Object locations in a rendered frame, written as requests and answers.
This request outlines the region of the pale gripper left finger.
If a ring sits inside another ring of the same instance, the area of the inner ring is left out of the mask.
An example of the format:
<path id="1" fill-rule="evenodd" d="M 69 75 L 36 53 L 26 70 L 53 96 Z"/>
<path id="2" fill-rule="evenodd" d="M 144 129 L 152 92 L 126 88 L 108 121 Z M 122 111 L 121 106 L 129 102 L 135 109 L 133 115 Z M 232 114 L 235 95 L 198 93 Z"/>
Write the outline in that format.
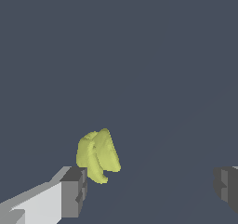
<path id="1" fill-rule="evenodd" d="M 0 224 L 58 224 L 79 217 L 87 193 L 87 169 L 64 166 L 49 182 L 0 204 Z"/>

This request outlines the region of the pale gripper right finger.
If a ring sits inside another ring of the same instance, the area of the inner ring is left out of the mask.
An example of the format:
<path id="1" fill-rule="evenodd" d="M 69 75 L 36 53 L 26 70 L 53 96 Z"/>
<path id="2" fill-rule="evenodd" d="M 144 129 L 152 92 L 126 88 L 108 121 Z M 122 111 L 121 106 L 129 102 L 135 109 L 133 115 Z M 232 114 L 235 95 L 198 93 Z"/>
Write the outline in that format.
<path id="1" fill-rule="evenodd" d="M 238 166 L 215 167 L 213 176 L 216 195 L 238 214 Z"/>

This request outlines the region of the yellow-green banana bunch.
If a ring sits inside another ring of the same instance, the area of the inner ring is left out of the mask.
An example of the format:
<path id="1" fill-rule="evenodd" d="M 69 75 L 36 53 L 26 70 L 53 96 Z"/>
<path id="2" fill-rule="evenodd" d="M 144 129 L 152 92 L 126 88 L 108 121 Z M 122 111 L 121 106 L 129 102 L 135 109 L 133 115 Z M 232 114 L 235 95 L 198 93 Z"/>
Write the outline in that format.
<path id="1" fill-rule="evenodd" d="M 98 184 L 105 184 L 108 178 L 104 171 L 119 172 L 121 165 L 107 128 L 89 132 L 78 142 L 76 163 L 87 168 L 87 176 Z"/>

